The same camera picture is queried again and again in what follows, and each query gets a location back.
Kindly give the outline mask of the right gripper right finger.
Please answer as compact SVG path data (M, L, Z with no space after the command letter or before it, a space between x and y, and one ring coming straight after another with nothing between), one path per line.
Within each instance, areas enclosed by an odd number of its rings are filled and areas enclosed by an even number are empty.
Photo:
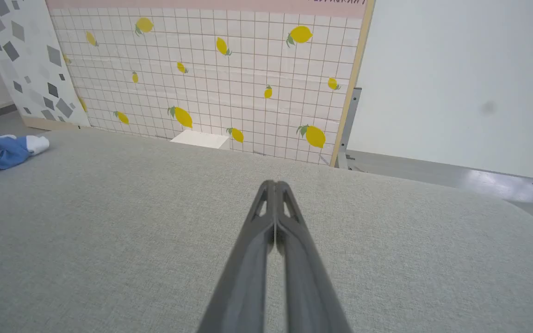
M288 333L353 333L288 183L275 185L275 244L284 259Z

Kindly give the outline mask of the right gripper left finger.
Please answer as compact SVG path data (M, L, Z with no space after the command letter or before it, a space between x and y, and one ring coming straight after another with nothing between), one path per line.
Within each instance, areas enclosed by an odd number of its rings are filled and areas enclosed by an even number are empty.
M199 323L197 333L264 333L267 257L273 246L275 181L264 181Z

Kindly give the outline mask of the white box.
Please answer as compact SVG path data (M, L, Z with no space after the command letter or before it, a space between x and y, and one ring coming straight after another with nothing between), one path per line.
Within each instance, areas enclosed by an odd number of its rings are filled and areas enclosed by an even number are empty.
M230 150L229 137L223 135L203 133L201 131L184 130L170 141L175 143L181 143L184 145Z

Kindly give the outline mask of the grey fabric cushion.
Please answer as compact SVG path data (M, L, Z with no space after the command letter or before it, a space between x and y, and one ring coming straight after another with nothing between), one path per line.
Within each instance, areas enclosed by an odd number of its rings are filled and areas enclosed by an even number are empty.
M196 331L285 181L356 333L533 333L533 217L457 188L105 131L0 171L0 333Z

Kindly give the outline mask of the lemon print grid panel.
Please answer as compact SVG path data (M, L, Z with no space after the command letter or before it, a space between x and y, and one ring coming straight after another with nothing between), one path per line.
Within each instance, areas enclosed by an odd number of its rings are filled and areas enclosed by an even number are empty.
M46 4L91 126L333 165L374 1Z

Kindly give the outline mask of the terrazzo pattern white panel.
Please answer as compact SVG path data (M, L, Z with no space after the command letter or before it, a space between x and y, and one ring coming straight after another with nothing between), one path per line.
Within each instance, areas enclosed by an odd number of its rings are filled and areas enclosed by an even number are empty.
M26 126L90 126L46 0L0 0L0 75Z

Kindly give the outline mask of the grey metal panel bracket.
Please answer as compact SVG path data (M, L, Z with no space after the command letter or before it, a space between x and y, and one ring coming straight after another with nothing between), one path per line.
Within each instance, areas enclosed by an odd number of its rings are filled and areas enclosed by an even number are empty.
M347 115L343 123L335 167L349 171L368 173L367 170L363 169L364 152L361 152L360 150L352 150L349 147L351 135L358 136L357 133L361 130L361 121L364 119L366 111L366 102L362 90L361 87L355 87L353 88L353 92L351 92Z

